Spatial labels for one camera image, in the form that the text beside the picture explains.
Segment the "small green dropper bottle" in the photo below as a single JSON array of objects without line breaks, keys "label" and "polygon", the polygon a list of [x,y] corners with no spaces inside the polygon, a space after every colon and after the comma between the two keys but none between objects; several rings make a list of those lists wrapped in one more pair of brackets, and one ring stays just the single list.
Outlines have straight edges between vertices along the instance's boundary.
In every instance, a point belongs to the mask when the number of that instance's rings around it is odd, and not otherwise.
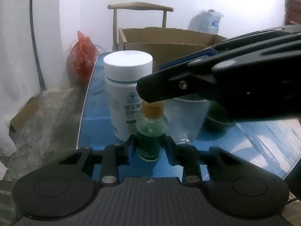
[{"label": "small green dropper bottle", "polygon": [[141,116],[137,120],[138,155],[146,161],[157,161],[163,150],[167,119],[164,116],[164,102],[141,104]]}]

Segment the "white supplement bottle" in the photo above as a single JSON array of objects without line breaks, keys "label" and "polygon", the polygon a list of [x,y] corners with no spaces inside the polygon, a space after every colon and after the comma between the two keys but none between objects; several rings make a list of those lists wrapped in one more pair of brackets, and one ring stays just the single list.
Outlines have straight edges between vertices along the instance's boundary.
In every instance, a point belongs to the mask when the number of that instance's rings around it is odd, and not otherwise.
[{"label": "white supplement bottle", "polygon": [[105,86],[115,136],[127,141],[136,134],[142,99],[136,91],[137,81],[153,71],[153,57],[138,50],[122,50],[103,59]]}]

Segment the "clear glass cup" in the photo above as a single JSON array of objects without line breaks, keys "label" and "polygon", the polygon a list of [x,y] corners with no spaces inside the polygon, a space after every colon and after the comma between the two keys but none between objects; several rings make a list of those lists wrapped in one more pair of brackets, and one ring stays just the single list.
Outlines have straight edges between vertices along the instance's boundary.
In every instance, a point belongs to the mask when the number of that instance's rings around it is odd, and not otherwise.
[{"label": "clear glass cup", "polygon": [[176,144],[194,141],[201,130],[210,101],[197,94],[168,99],[164,103],[164,115],[168,122],[167,135]]}]

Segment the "brown door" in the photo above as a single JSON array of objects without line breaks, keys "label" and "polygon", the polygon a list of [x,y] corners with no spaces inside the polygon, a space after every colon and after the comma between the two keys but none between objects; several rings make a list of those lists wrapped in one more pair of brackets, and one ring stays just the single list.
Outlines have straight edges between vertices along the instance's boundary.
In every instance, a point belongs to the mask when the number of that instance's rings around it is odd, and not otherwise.
[{"label": "brown door", "polygon": [[301,23],[301,0],[285,0],[284,25]]}]

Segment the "blue water jug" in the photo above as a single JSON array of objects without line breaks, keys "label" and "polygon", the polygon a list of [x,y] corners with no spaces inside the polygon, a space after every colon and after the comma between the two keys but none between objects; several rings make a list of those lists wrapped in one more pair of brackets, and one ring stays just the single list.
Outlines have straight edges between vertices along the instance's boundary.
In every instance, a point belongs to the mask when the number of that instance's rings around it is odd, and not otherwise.
[{"label": "blue water jug", "polygon": [[215,10],[201,10],[199,14],[192,18],[188,29],[201,33],[218,34],[219,23],[224,15]]}]

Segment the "cardboard box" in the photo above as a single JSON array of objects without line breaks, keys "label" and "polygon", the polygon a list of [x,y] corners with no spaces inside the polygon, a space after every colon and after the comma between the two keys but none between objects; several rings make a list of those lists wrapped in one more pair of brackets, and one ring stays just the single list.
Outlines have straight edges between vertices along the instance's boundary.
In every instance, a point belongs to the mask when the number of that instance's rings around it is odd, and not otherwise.
[{"label": "cardboard box", "polygon": [[199,52],[222,42],[226,38],[217,34],[191,30],[145,27],[118,29],[118,50],[139,50],[153,57],[153,72],[171,61]]}]

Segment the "red plastic bag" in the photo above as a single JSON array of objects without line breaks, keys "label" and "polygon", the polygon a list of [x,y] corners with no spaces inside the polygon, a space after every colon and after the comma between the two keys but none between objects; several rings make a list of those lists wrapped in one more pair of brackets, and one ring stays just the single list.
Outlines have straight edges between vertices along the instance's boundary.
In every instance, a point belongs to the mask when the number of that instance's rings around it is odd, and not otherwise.
[{"label": "red plastic bag", "polygon": [[98,50],[89,37],[77,31],[78,40],[69,46],[66,66],[71,82],[88,84],[98,57]]}]

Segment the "white curtain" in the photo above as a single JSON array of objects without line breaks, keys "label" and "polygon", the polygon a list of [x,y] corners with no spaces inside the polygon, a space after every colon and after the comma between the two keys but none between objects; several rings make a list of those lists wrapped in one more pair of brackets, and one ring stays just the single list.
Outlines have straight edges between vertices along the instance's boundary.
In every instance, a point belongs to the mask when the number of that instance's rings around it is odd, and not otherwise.
[{"label": "white curtain", "polygon": [[31,0],[1,0],[1,156],[16,152],[11,121],[23,123],[28,104],[40,94],[32,42]]}]

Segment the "wooden chair dark seat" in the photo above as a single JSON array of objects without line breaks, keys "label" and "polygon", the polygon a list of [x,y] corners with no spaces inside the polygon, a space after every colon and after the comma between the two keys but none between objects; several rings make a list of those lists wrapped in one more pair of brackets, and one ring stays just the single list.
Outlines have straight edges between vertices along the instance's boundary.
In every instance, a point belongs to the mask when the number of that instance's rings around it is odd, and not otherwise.
[{"label": "wooden chair dark seat", "polygon": [[123,50],[123,45],[119,47],[119,43],[127,42],[122,28],[149,26],[154,21],[151,15],[159,12],[162,15],[161,27],[166,27],[167,14],[174,11],[173,7],[146,2],[109,4],[107,9],[113,11],[113,51]]}]

